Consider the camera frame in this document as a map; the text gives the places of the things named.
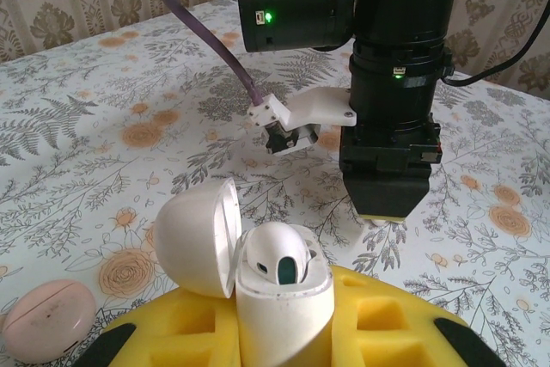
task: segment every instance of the table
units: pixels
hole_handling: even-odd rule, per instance
[[[279,99],[349,84],[351,44],[247,54],[236,3],[193,13]],[[236,77],[172,15],[4,64],[0,89],[0,312],[55,278],[84,282],[98,303],[89,339],[49,365],[174,288],[154,252],[156,213],[222,177],[239,188],[244,229],[306,225],[332,263],[460,315],[508,365],[550,364],[550,102],[439,85],[444,157],[431,193],[404,224],[378,228],[346,195],[338,129],[268,155]],[[19,365],[1,351],[2,367]]]

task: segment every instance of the yellow foam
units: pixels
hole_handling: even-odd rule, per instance
[[[466,367],[433,320],[455,315],[392,285],[333,266],[332,356],[315,367]],[[178,289],[122,315],[137,326],[110,367],[240,367],[235,297],[202,297]]]
[[[391,221],[392,223],[404,223],[405,218],[397,218],[397,217],[379,217],[377,215],[360,215],[362,219],[370,219],[373,221]]]

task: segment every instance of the robotic arm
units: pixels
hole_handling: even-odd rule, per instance
[[[437,82],[466,86],[512,66],[550,15],[547,5],[516,56],[453,80],[444,41],[454,0],[239,0],[248,52],[326,52],[354,38],[350,89],[311,89],[284,106],[272,95],[263,97],[235,57],[178,0],[163,1],[241,79],[252,101],[249,115],[266,128],[271,153],[314,143],[319,124],[340,125],[339,167],[357,213],[391,221],[404,220],[429,192],[431,165],[443,156],[441,127],[431,115]]]

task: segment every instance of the wireless earbud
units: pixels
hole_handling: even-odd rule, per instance
[[[247,263],[274,284],[302,282],[310,253],[302,236],[286,223],[263,223],[246,243]]]

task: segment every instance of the case lid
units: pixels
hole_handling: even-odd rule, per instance
[[[244,241],[235,182],[214,180],[170,199],[158,213],[154,237],[159,264],[177,285],[231,297]]]

